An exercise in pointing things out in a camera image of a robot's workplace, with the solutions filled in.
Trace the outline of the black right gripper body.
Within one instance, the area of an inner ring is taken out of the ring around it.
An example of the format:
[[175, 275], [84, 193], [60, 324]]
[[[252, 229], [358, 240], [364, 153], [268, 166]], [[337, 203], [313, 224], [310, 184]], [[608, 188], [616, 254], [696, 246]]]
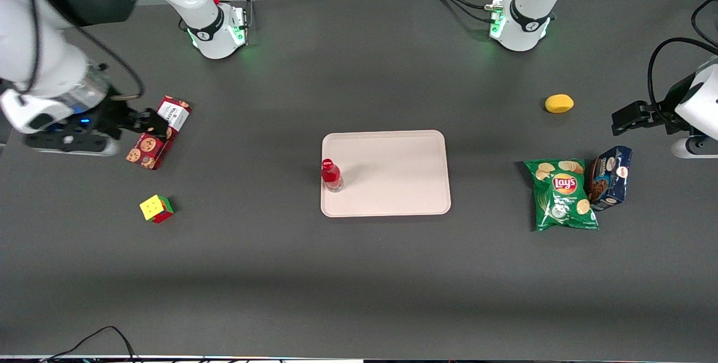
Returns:
[[96, 140], [105, 136], [118, 140], [123, 131], [135, 130], [134, 110], [113, 95], [93, 108], [79, 100], [69, 104], [73, 114], [56, 124], [56, 135], [61, 140]]

